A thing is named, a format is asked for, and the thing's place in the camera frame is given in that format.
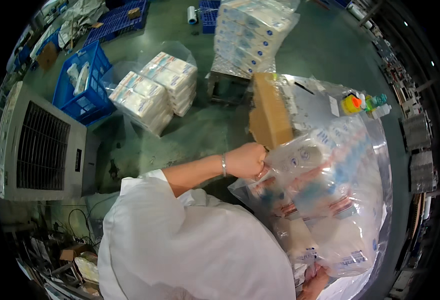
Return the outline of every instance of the air cooler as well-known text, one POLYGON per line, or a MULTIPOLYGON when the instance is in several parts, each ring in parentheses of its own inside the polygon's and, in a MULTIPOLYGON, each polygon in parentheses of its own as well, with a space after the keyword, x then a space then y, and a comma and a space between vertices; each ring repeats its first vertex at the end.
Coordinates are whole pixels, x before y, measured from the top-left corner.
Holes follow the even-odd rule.
POLYGON ((84 125, 16 83, 0 123, 0 197, 63 200, 95 192, 98 146, 84 125))

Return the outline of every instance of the silver bracelet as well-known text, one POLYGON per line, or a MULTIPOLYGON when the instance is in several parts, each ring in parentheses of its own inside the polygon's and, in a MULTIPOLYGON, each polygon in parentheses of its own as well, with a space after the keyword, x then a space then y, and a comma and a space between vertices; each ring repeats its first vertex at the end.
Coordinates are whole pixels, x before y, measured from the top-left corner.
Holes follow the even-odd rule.
POLYGON ((225 163, 225 153, 222 154, 223 177, 227 177, 227 164, 225 163))

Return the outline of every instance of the white lab coat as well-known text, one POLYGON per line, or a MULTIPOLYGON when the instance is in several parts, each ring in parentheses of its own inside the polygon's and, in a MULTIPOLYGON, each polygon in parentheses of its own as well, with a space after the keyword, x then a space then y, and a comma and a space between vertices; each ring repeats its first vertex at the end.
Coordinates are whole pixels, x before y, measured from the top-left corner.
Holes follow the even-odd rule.
POLYGON ((202 189, 176 198, 161 170, 122 180, 103 233, 107 300, 295 299, 291 265, 270 231, 202 189))

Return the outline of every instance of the orange cap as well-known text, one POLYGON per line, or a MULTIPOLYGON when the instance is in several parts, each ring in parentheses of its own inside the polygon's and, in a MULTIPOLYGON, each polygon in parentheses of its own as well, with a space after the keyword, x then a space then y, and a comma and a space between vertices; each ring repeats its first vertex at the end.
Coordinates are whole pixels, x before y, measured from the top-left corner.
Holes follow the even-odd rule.
POLYGON ((352 103, 354 104, 355 108, 359 108, 362 104, 362 100, 359 98, 352 97, 352 103))

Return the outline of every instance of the green floor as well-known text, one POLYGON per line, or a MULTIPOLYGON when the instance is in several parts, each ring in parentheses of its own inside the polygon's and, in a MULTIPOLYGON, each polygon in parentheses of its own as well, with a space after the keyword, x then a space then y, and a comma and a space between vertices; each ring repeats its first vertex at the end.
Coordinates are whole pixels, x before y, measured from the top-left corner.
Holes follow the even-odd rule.
MULTIPOLYGON (((135 60, 142 50, 165 40, 178 40, 192 51, 198 65, 197 99, 185 117, 175 117, 165 129, 161 139, 139 128, 125 130, 120 113, 89 127, 100 137, 96 182, 101 193, 112 193, 120 189, 120 181, 113 179, 109 170, 111 160, 119 169, 118 177, 133 176, 166 167, 172 164, 198 159, 211 154, 223 153, 247 141, 248 108, 210 104, 206 98, 205 76, 210 71, 214 57, 213 35, 202 34, 201 24, 186 22, 186 8, 198 6, 197 0, 156 0, 148 11, 145 30, 125 34, 102 44, 112 64, 135 60)), ((380 59, 371 43, 372 35, 357 26, 358 21, 343 9, 331 5, 331 10, 321 8, 315 2, 304 2, 297 12, 301 14, 298 25, 283 42, 276 56, 277 72, 315 78, 342 84, 371 95, 385 93, 392 105, 390 115, 382 118, 391 158, 394 195, 392 230, 386 259, 381 269, 378 286, 371 289, 370 299, 383 298, 391 285, 393 267, 400 252, 405 232, 408 205, 407 165, 398 118, 401 111, 394 95, 379 70, 380 59)), ((86 36, 78 43, 81 48, 86 36)), ((24 81, 46 99, 51 100, 57 77, 63 62, 69 56, 64 52, 52 69, 43 73, 41 69, 29 71, 24 81)), ((228 197, 225 182, 214 182, 207 191, 228 197)), ((101 219, 115 198, 99 204, 92 211, 93 218, 101 219)), ((90 201, 91 208, 98 202, 90 201)), ((66 223, 69 212, 76 206, 87 211, 82 203, 55 203, 52 218, 66 223)), ((83 216, 72 213, 74 230, 87 233, 83 216)))

